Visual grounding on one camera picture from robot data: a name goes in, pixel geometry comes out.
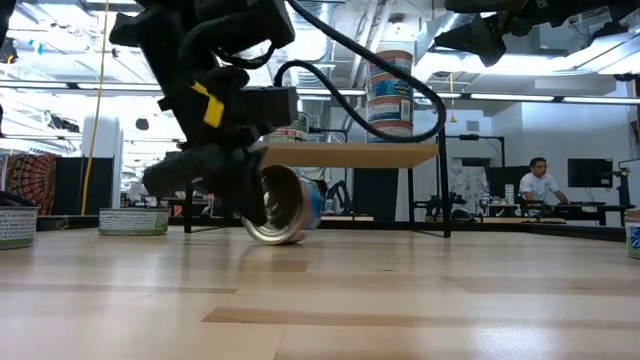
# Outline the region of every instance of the pillar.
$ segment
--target pillar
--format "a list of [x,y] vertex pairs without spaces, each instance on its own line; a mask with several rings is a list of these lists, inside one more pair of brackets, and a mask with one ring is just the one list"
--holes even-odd
[[[82,128],[82,156],[89,157],[91,136],[95,113],[91,112],[84,118]],[[124,131],[120,118],[113,114],[100,114],[96,133],[93,158],[113,158],[113,180],[111,182],[111,207],[120,207],[120,187],[122,182],[122,165],[124,152]]]

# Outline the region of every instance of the computer monitor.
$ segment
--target computer monitor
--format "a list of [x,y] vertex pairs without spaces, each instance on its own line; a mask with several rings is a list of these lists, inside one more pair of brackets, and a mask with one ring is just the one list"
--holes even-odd
[[528,166],[507,166],[487,169],[487,181],[491,196],[504,197],[504,186],[515,186],[516,192],[520,191],[520,180],[531,170]]
[[569,187],[613,187],[612,159],[569,159],[567,169]]

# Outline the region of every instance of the white wall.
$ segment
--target white wall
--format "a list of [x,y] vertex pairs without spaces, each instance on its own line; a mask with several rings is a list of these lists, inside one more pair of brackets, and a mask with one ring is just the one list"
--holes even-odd
[[[469,134],[466,131],[466,122],[469,120],[480,122],[479,135],[489,136],[492,133],[492,119],[485,117],[480,110],[455,110],[456,123],[447,122],[447,135]],[[345,112],[342,108],[331,108],[331,124],[332,127],[340,127],[344,119]],[[432,111],[416,111],[414,113],[414,134],[419,134],[430,129],[436,121],[436,115]],[[353,124],[349,133],[349,142],[364,142],[366,137],[365,131],[357,123]],[[463,142],[457,139],[448,140],[448,158],[451,163],[455,158],[462,157],[485,157],[494,158],[500,163],[500,149],[498,141],[492,141],[492,144],[486,141]],[[332,169],[331,181],[336,182],[344,178],[342,169]],[[428,161],[414,169],[414,199],[415,201],[426,201],[431,195],[437,193],[437,175],[436,161]],[[353,194],[353,172],[348,172],[349,191]],[[398,178],[398,199],[396,206],[396,220],[409,220],[409,200],[407,190],[407,171],[401,170]],[[424,221],[424,210],[418,210],[415,213],[417,221]]]
[[[609,96],[627,96],[625,86],[620,84]],[[567,159],[611,158],[617,166],[633,158],[629,116],[627,106],[523,103],[496,115],[493,131],[506,138],[508,166],[528,165],[532,158],[544,157],[549,173],[569,200],[591,201],[585,189],[568,188]],[[594,200],[618,204],[618,184],[616,180],[613,189],[592,189]],[[547,202],[557,200],[550,195]],[[609,214],[608,224],[619,225],[618,218]]]
[[[457,122],[447,122],[447,135],[470,134],[467,131],[467,121],[478,121],[480,123],[480,131],[475,132],[478,135],[492,135],[492,119],[485,117],[481,110],[455,110],[455,118]],[[435,123],[436,115],[431,111],[418,111],[414,114],[414,134],[422,133],[430,129]],[[451,119],[451,114],[447,115],[447,119]],[[454,164],[456,158],[492,158],[495,164],[500,164],[500,142],[491,140],[481,141],[460,141],[458,139],[447,139],[447,158],[450,165]],[[436,167],[436,159],[425,162],[413,170],[414,177],[414,200],[426,201],[431,195],[438,193],[438,175]],[[396,207],[396,220],[409,221],[409,195],[407,191],[407,170],[400,170],[398,180],[398,200]],[[416,221],[424,221],[425,210],[416,210]]]

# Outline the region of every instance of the light wooden floor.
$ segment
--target light wooden floor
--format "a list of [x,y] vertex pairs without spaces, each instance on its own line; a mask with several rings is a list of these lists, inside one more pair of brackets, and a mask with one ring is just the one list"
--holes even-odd
[[0,359],[640,359],[640,261],[508,233],[39,234],[0,251]]

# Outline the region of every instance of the metal table leg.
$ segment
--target metal table leg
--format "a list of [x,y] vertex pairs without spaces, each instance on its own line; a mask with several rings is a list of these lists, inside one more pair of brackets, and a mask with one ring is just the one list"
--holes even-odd
[[411,229],[415,227],[416,219],[415,219],[415,204],[413,199],[413,169],[407,169],[407,182],[408,182],[408,192],[409,192],[409,225]]
[[449,163],[447,160],[447,134],[442,128],[438,133],[438,150],[440,163],[440,186],[442,192],[442,225],[444,237],[451,237],[451,199],[449,199]]
[[184,232],[191,234],[191,222],[193,220],[193,183],[191,181],[187,183],[186,192],[182,216],[184,216]]

